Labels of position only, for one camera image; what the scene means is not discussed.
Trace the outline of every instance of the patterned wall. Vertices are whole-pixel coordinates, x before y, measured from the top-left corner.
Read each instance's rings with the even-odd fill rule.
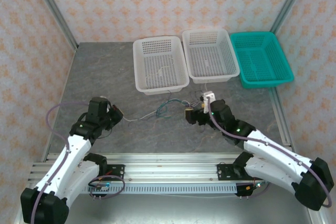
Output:
[[[0,0],[0,219],[13,223],[48,137],[72,49],[43,0]]]
[[[326,160],[336,182],[336,0],[297,0],[278,38],[295,75],[279,88],[295,146]]]
[[[192,28],[269,30],[285,0],[56,0],[77,42],[134,41]]]

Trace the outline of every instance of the gray tabletop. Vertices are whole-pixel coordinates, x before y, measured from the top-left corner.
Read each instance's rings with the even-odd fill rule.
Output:
[[[267,89],[244,89],[239,77],[227,82],[208,83],[216,99],[224,99],[236,118],[261,130],[281,143],[279,129]],[[190,84],[180,92],[145,95],[135,88],[132,42],[81,43],[75,55],[62,102],[86,101],[105,96],[119,107],[127,119],[138,119],[156,110],[168,98],[195,101],[205,90],[204,84]],[[87,111],[87,106],[60,108],[55,130],[68,136],[71,126]],[[112,133],[96,140],[96,153],[237,153],[241,149],[228,144],[219,131],[208,125],[190,125],[180,103],[170,103],[166,116],[147,121],[122,120]],[[59,153],[64,144],[53,136],[50,153]]]

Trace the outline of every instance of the basket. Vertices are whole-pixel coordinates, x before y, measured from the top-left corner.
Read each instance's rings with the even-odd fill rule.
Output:
[[[188,73],[194,83],[223,82],[239,75],[237,58],[226,30],[187,30],[182,38]]]
[[[269,31],[231,34],[244,88],[269,88],[294,80],[277,37]]]
[[[136,40],[133,43],[133,60],[135,86],[146,95],[179,92],[189,84],[178,37]]]

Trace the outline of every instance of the white plastic basket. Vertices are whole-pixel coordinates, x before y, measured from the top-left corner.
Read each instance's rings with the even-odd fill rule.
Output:
[[[135,86],[151,94],[179,92],[189,84],[181,41],[175,36],[139,39],[133,43]]]
[[[236,54],[226,30],[187,30],[182,38],[188,73],[194,83],[223,82],[239,75]]]

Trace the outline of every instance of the teal plastic basket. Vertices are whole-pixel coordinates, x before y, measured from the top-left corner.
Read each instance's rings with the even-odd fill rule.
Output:
[[[294,80],[286,56],[273,33],[236,33],[230,38],[244,88],[269,88]]]

